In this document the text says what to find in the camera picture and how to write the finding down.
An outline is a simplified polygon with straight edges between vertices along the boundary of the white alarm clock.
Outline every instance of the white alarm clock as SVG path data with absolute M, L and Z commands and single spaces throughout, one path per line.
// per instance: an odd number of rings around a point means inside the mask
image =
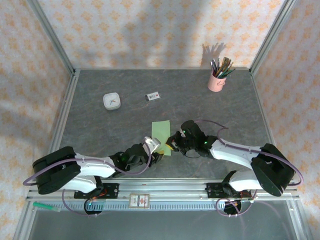
M 119 94 L 116 92 L 108 93 L 103 96 L 103 104 L 107 110 L 120 108 L 121 102 Z

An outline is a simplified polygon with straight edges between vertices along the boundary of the sticky note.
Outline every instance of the sticky note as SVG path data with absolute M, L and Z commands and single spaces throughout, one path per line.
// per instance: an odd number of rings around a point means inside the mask
M 156 152 L 164 151 L 165 156 L 171 156 L 171 150 L 166 146 L 166 142 L 170 137 L 170 121 L 154 121 L 152 122 L 151 137 L 157 138 L 161 145 Z

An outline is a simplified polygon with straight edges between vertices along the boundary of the pen holder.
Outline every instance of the pen holder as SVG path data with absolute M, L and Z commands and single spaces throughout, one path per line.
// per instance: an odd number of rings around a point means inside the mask
M 226 77 L 219 79 L 210 74 L 210 79 L 208 82 L 208 89 L 210 89 L 212 92 L 220 92 L 223 88 L 223 86 L 226 84 Z

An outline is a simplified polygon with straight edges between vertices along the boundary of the wall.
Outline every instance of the wall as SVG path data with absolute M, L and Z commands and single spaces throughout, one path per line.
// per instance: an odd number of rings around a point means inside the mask
M 299 186 L 320 239 L 320 2 L 298 0 L 254 76 L 279 149 L 303 173 Z
M 26 0 L 2 0 L 0 16 L 0 232 L 12 239 L 70 75 Z
M 75 68 L 249 67 L 284 0 L 40 0 Z

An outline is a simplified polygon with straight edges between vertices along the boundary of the small card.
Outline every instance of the small card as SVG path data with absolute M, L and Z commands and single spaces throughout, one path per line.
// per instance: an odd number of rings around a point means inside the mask
M 148 209 L 150 207 L 149 194 L 130 194 L 129 208 Z
M 145 97 L 146 101 L 149 102 L 149 101 L 151 101 L 151 100 L 159 99 L 159 98 L 160 98 L 160 95 L 159 95 L 159 93 L 156 91 L 156 92 L 147 94 L 147 95 L 145 95 L 144 97 Z

